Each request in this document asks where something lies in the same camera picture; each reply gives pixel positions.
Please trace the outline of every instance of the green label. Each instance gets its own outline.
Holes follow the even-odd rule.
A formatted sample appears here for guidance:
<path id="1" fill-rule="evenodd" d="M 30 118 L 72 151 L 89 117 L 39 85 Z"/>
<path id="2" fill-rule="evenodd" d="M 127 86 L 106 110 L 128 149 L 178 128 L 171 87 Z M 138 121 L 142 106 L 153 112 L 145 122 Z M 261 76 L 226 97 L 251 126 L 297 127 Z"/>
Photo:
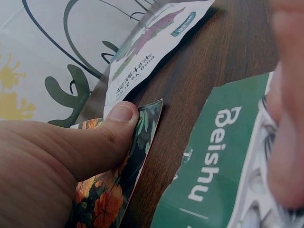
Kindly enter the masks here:
<path id="1" fill-rule="evenodd" d="M 152 228 L 226 228 L 268 75 L 212 90 Z"/>
<path id="2" fill-rule="evenodd" d="M 196 12 L 191 12 L 189 14 L 189 16 L 187 17 L 187 19 L 177 28 L 175 29 L 171 35 L 174 37 L 177 37 L 180 33 L 183 32 L 183 30 L 186 29 L 186 27 L 188 27 L 188 25 L 193 21 L 193 19 L 195 18 Z"/>

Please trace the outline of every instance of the finger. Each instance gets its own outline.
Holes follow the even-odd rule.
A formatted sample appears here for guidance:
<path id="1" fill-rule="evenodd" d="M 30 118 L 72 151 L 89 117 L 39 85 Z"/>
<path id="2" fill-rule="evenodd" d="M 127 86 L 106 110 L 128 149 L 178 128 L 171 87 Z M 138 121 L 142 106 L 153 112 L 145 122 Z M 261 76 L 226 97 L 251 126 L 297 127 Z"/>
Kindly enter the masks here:
<path id="1" fill-rule="evenodd" d="M 138 117 L 135 105 L 121 102 L 94 130 L 67 129 L 32 121 L 5 121 L 0 128 L 41 148 L 51 155 L 44 162 L 54 164 L 51 159 L 55 158 L 77 181 L 83 181 L 113 168 L 124 158 Z"/>
<path id="2" fill-rule="evenodd" d="M 270 83 L 269 92 L 267 94 L 267 110 L 277 124 L 279 123 L 282 114 L 281 75 L 282 67 L 281 63 L 278 63 Z"/>
<path id="3" fill-rule="evenodd" d="M 304 206 L 304 1 L 272 3 L 282 66 L 282 114 L 269 162 L 268 182 L 279 203 L 298 208 Z"/>

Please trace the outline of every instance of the dark wood surface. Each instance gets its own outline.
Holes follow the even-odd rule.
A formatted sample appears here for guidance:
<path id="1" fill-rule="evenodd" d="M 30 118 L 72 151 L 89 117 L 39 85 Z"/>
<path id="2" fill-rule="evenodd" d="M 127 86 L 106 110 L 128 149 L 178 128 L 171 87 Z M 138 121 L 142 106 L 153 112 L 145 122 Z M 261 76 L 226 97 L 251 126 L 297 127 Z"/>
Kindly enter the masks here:
<path id="1" fill-rule="evenodd" d="M 164 2 L 158 0 L 153 10 Z M 126 98 L 138 106 L 163 98 L 165 107 L 122 227 L 150 226 L 212 88 L 276 66 L 278 53 L 268 0 L 216 0 L 213 6 L 218 10 L 209 10 Z M 105 87 L 105 81 L 98 84 L 78 121 L 102 116 Z"/>

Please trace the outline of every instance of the yellow splash pattern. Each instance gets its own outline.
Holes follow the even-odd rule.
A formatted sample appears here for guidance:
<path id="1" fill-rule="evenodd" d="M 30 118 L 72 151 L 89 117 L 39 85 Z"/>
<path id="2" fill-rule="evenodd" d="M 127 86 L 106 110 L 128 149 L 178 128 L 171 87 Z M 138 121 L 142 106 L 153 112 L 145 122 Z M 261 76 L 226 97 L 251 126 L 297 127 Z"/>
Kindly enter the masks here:
<path id="1" fill-rule="evenodd" d="M 11 67 L 12 54 L 9 54 L 6 65 L 0 70 L 0 118 L 5 120 L 24 120 L 33 118 L 35 106 L 33 103 L 28 103 L 26 98 L 21 99 L 21 107 L 18 108 L 18 94 L 16 92 L 6 92 L 11 90 L 13 86 L 19 84 L 19 78 L 26 78 L 26 73 L 16 73 L 15 70 L 21 65 L 19 61 L 15 66 Z"/>

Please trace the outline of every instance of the skin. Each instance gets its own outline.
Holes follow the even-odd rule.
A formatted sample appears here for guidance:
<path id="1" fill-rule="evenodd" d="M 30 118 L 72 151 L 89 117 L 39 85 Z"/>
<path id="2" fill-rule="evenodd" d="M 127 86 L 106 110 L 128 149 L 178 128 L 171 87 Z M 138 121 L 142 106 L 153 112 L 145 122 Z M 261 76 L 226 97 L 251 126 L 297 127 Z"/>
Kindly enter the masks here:
<path id="1" fill-rule="evenodd" d="M 272 0 L 280 62 L 267 105 L 279 126 L 268 183 L 286 208 L 304 206 L 304 1 Z"/>
<path id="2" fill-rule="evenodd" d="M 79 181 L 124 158 L 138 121 L 128 102 L 95 130 L 0 122 L 0 226 L 64 227 Z"/>

